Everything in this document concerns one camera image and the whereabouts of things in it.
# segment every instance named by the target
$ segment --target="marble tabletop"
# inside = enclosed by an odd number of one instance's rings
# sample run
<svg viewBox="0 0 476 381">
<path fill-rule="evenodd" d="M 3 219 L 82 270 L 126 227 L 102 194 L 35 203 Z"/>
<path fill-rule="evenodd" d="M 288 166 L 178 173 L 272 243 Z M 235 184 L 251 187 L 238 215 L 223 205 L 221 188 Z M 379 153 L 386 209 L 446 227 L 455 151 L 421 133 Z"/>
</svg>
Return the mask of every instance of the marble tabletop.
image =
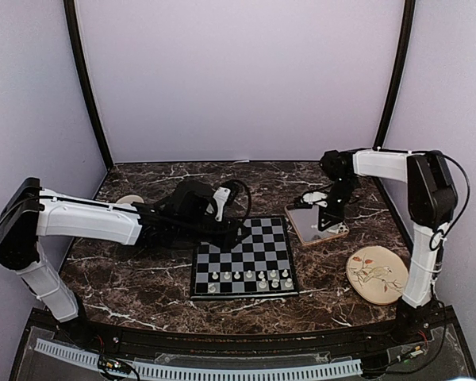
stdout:
<svg viewBox="0 0 476 381">
<path fill-rule="evenodd" d="M 217 187 L 241 179 L 251 189 L 252 215 L 284 214 L 303 192 L 330 181 L 314 162 L 118 164 L 97 200 L 139 194 L 147 203 L 169 195 L 184 179 Z M 409 252 L 371 179 L 360 179 L 346 207 L 347 237 L 302 246 L 290 231 L 300 295 L 275 299 L 191 301 L 191 250 L 144 249 L 76 239 L 61 275 L 93 321 L 177 333 L 273 334 L 365 325 L 394 318 L 394 305 L 361 298 L 345 275 L 348 257 L 381 245 L 407 264 Z M 246 198 L 237 199 L 246 207 Z"/>
</svg>

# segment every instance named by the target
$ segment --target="bird drawing on plate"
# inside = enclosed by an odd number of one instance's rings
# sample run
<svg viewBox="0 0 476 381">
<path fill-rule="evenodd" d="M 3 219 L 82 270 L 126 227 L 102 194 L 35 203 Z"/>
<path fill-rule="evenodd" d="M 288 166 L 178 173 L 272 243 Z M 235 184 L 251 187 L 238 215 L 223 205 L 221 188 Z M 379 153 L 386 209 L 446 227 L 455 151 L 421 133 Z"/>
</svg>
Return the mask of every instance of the bird drawing on plate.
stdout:
<svg viewBox="0 0 476 381">
<path fill-rule="evenodd" d="M 373 278 L 376 278 L 376 279 L 383 278 L 387 276 L 390 272 L 392 271 L 391 271 L 391 268 L 389 268 L 388 266 L 374 267 L 372 270 L 370 270 L 370 272 L 365 277 L 363 282 L 366 283 Z"/>
</svg>

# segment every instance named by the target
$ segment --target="black pole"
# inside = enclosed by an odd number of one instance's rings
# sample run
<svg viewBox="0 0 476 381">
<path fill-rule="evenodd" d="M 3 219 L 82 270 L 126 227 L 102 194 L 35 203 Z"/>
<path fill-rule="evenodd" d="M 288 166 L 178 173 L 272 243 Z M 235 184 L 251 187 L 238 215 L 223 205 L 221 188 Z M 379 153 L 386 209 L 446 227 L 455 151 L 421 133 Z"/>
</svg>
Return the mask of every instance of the black pole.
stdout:
<svg viewBox="0 0 476 381">
<path fill-rule="evenodd" d="M 109 170 L 113 167 L 113 158 L 109 151 L 109 146 L 102 129 L 102 123 L 98 117 L 97 106 L 95 104 L 94 93 L 90 85 L 90 77 L 86 69 L 85 56 L 83 54 L 83 45 L 81 44 L 81 36 L 79 35 L 78 18 L 76 17 L 76 9 L 74 0 L 63 0 L 65 7 L 65 18 L 67 19 L 67 29 L 71 38 L 72 54 L 76 64 L 76 70 L 79 77 L 79 85 L 83 92 L 83 97 L 88 110 L 88 116 L 94 130 L 95 139 L 97 139 L 98 148 L 101 151 L 102 159 L 106 168 Z"/>
<path fill-rule="evenodd" d="M 390 127 L 391 117 L 395 102 L 397 101 L 398 89 L 402 79 L 402 72 L 404 71 L 405 57 L 407 56 L 407 48 L 409 46 L 409 38 L 411 36 L 411 28 L 413 27 L 414 6 L 416 0 L 405 0 L 404 15 L 402 17 L 402 25 L 400 29 L 400 36 L 398 38 L 397 55 L 395 56 L 395 64 L 393 65 L 393 72 L 391 74 L 390 88 L 386 96 L 384 110 L 382 111 L 381 121 L 377 135 L 375 136 L 374 147 L 382 147 L 386 140 L 388 127 Z"/>
</svg>

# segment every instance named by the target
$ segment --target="wall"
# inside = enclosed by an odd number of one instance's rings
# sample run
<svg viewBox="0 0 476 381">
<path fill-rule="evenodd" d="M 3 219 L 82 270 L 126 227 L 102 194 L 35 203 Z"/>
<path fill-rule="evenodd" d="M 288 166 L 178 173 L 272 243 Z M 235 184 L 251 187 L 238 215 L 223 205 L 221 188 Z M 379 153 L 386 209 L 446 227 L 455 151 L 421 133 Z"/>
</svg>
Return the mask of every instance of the wall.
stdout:
<svg viewBox="0 0 476 381">
<path fill-rule="evenodd" d="M 448 236 L 441 299 L 452 304 L 476 362 L 476 1 L 418 2 L 405 73 L 386 146 L 438 148 L 467 170 L 472 198 Z M 462 176 L 452 173 L 461 202 Z M 405 221 L 406 193 L 388 184 Z"/>
<path fill-rule="evenodd" d="M 0 211 L 24 178 L 92 196 L 105 174 L 72 59 L 63 3 L 0 0 Z M 59 266 L 67 240 L 45 242 Z M 0 380 L 34 298 L 0 267 Z"/>
<path fill-rule="evenodd" d="M 319 160 L 374 141 L 402 0 L 77 4 L 117 162 Z"/>
</svg>

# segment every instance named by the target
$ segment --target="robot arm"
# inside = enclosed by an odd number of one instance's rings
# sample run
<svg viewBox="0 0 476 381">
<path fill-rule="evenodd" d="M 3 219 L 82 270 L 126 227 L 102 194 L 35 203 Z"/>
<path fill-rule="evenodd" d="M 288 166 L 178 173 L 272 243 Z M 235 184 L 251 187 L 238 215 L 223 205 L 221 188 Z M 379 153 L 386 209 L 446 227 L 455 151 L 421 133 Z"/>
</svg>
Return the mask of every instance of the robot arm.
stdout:
<svg viewBox="0 0 476 381">
<path fill-rule="evenodd" d="M 239 191 L 237 183 L 213 191 L 187 181 L 154 205 L 129 205 L 66 196 L 41 188 L 39 179 L 26 179 L 2 211 L 0 264 L 25 281 L 73 340 L 84 341 L 91 335 L 83 304 L 49 263 L 38 237 L 87 237 L 149 248 L 205 240 L 231 248 L 248 234 L 239 221 L 223 217 Z"/>
<path fill-rule="evenodd" d="M 332 189 L 327 194 L 306 193 L 301 202 L 319 206 L 321 231 L 344 220 L 344 206 L 358 186 L 357 176 L 407 183 L 414 247 L 402 300 L 415 309 L 426 305 L 440 271 L 443 237 L 457 204 L 453 180 L 440 152 L 330 151 L 321 158 L 320 166 L 334 181 Z"/>
</svg>

